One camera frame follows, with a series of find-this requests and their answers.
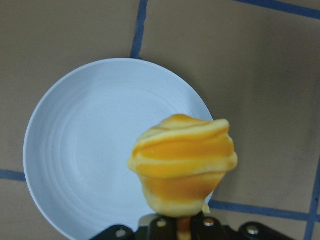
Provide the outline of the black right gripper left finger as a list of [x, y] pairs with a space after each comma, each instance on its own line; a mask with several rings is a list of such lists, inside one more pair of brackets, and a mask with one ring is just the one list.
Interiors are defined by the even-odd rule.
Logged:
[[92, 240], [177, 240], [177, 220], [171, 217], [155, 216], [148, 225], [133, 231], [126, 225], [108, 227]]

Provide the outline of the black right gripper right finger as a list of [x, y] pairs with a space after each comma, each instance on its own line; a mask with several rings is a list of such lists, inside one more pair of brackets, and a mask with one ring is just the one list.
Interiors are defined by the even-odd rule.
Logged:
[[246, 222], [238, 230], [223, 225], [202, 212], [191, 218], [193, 240], [291, 240], [292, 238], [259, 222]]

